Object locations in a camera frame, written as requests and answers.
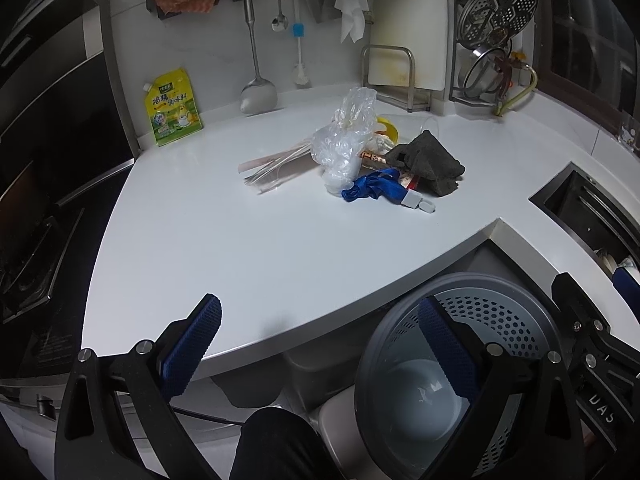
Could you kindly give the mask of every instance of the crumpled transparent plastic bag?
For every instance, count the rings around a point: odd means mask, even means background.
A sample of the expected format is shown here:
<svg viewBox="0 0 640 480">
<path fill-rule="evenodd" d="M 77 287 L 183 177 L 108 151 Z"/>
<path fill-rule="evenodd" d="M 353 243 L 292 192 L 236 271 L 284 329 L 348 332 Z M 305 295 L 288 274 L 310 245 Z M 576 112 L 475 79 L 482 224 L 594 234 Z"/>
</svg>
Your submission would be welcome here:
<svg viewBox="0 0 640 480">
<path fill-rule="evenodd" d="M 374 110 L 377 92 L 353 88 L 336 110 L 334 120 L 311 137 L 311 156 L 322 166 L 326 190 L 340 194 L 353 187 L 360 172 L 360 153 L 373 137 L 378 122 Z"/>
</svg>

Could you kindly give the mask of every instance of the black stove top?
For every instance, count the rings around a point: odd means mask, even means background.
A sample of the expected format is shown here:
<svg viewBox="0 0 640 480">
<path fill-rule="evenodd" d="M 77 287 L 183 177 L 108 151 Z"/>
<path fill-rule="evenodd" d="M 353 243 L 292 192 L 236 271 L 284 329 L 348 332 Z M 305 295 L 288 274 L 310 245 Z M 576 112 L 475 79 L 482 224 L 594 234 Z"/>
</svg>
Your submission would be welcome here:
<svg viewBox="0 0 640 480">
<path fill-rule="evenodd" d="M 80 350 L 95 259 L 128 174 L 127 169 L 112 176 L 47 218 L 31 238 L 31 247 L 42 249 L 43 243 L 48 244 L 40 271 L 32 271 L 22 282 L 16 275 L 20 269 L 12 276 L 15 283 L 5 279 L 8 290 L 2 289 L 4 301 L 14 300 L 15 312 L 0 324 L 0 379 L 43 377 L 71 370 Z M 37 251 L 25 254 L 28 256 L 23 260 L 28 260 Z M 11 286 L 17 289 L 7 299 Z"/>
</svg>

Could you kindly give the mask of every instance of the yellow hose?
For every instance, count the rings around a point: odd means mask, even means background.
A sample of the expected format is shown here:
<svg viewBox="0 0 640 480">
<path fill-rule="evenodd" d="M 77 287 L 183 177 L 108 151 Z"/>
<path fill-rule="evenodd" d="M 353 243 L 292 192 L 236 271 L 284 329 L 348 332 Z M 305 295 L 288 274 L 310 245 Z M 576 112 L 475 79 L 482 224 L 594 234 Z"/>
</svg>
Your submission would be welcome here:
<svg viewBox="0 0 640 480">
<path fill-rule="evenodd" d="M 527 95 L 529 95 L 533 89 L 538 86 L 538 73 L 533 69 L 533 67 L 524 64 L 522 66 L 522 68 L 524 70 L 529 71 L 529 73 L 531 74 L 531 83 L 529 86 L 527 86 L 522 92 L 520 92 L 518 95 L 516 95 L 515 97 L 512 97 L 511 99 L 509 99 L 507 102 L 500 104 L 498 103 L 498 105 L 495 107 L 494 109 L 494 115 L 497 117 L 502 117 L 505 112 L 508 111 L 508 108 L 512 107 L 514 104 L 516 104 L 518 101 L 520 101 L 521 99 L 524 99 Z"/>
</svg>

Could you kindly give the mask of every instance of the yellow seasoning pouch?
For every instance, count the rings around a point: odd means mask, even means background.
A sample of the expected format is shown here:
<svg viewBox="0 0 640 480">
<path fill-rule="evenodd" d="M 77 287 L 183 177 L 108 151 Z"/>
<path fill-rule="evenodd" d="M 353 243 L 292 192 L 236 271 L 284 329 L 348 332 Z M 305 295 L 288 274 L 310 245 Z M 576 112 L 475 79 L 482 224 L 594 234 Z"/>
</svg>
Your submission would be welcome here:
<svg viewBox="0 0 640 480">
<path fill-rule="evenodd" d="M 179 68 L 156 79 L 146 94 L 145 107 L 158 146 L 202 129 L 184 69 Z"/>
</svg>

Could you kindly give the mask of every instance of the window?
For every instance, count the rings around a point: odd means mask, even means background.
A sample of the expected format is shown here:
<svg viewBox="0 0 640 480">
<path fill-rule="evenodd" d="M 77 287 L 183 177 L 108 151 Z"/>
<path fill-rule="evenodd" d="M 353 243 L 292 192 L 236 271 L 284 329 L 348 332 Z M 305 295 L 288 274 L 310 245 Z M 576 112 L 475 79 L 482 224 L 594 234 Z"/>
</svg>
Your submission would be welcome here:
<svg viewBox="0 0 640 480">
<path fill-rule="evenodd" d="M 540 0 L 540 89 L 617 134 L 640 116 L 638 42 L 611 0 Z"/>
</svg>

